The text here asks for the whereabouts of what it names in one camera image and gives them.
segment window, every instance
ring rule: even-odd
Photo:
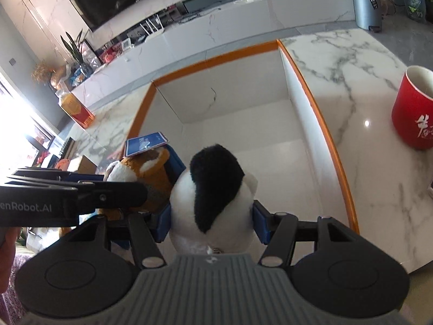
[[[38,124],[0,82],[0,176],[35,166],[47,154],[54,136]]]

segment human hand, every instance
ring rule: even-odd
[[[0,294],[5,293],[9,286],[10,270],[15,258],[15,242],[20,232],[20,227],[8,229],[5,241],[0,246]]]

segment cardboard box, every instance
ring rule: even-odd
[[[68,171],[81,174],[95,174],[96,169],[97,166],[84,155],[71,160],[68,166]]]

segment stuffed brown plush toy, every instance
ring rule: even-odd
[[[144,153],[124,158],[110,164],[104,175],[104,181],[141,182],[148,190],[146,203],[140,207],[130,208],[128,212],[157,212],[164,208],[170,200],[173,185],[165,171],[165,163],[170,153],[164,147],[148,150]],[[120,209],[99,209],[109,220],[119,220],[125,211]]]

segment red mug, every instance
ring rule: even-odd
[[[433,71],[421,66],[406,70],[391,117],[406,144],[433,148]]]

